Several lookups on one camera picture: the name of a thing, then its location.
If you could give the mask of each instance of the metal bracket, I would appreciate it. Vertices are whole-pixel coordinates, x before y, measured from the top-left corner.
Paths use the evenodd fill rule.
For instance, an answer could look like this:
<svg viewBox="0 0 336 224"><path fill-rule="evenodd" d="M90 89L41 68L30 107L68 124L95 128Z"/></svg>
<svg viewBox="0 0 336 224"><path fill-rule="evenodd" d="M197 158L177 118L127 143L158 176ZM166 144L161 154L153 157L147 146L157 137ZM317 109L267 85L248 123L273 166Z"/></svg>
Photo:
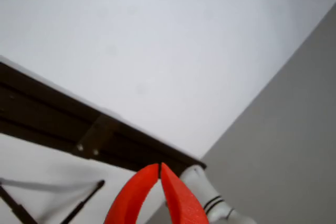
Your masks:
<svg viewBox="0 0 336 224"><path fill-rule="evenodd" d="M101 114L72 150L72 154L83 158L99 155L103 144L113 137L120 122L105 114Z"/></svg>

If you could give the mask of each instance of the black rod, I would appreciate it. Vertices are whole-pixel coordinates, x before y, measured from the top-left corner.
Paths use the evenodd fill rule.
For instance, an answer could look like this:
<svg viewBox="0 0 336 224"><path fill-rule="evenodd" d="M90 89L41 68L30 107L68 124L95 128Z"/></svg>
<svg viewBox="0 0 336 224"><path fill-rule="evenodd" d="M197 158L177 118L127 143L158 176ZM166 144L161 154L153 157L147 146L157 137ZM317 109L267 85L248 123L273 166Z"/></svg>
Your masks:
<svg viewBox="0 0 336 224"><path fill-rule="evenodd" d="M93 195L95 195L95 193L103 187L103 185L105 184L104 180L101 180L97 183L97 186L95 187L95 189L93 190L92 193L90 193L90 195L88 197L85 198L85 200L81 201L75 208L73 211L71 211L71 213L64 219L64 221L61 222L61 224L68 224L72 221L72 219L79 213L79 211L84 207L84 205L92 198Z"/></svg>
<svg viewBox="0 0 336 224"><path fill-rule="evenodd" d="M23 224L37 224L33 217L27 212L27 210L16 203L16 201L8 194L8 192L0 185L0 198L2 198L6 204L11 208L13 214Z"/></svg>

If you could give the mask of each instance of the red plastic claw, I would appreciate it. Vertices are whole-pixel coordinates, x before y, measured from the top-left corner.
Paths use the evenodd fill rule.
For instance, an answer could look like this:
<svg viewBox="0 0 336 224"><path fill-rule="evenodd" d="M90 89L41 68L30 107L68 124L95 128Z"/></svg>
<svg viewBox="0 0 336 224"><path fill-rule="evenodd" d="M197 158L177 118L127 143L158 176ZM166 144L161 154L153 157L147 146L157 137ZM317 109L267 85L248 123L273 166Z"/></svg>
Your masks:
<svg viewBox="0 0 336 224"><path fill-rule="evenodd" d="M146 166L138 171L117 195L104 223L135 224L142 203L157 182L158 176L158 164Z"/></svg>
<svg viewBox="0 0 336 224"><path fill-rule="evenodd" d="M187 186L162 163L161 183L173 224L208 224L203 207Z"/></svg>

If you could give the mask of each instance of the gray wall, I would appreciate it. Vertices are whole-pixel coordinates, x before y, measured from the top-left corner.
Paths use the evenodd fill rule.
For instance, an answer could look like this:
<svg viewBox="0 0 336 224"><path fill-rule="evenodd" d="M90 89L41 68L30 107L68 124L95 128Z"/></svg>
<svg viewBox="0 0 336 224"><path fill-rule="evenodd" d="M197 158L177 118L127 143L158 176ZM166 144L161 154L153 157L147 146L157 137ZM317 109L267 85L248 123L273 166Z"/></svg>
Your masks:
<svg viewBox="0 0 336 224"><path fill-rule="evenodd" d="M336 6L204 161L259 224L336 223Z"/></svg>

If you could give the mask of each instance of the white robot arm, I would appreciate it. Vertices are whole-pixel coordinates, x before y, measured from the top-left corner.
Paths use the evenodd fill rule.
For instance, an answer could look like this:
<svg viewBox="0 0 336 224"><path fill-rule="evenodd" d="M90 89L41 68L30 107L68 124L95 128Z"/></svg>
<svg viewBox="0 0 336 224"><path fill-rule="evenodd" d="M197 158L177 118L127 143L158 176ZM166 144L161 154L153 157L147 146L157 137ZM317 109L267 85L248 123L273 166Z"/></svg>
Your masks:
<svg viewBox="0 0 336 224"><path fill-rule="evenodd" d="M182 173L180 179L201 203L210 223L226 220L228 224L257 224L224 201L199 165L189 167Z"/></svg>

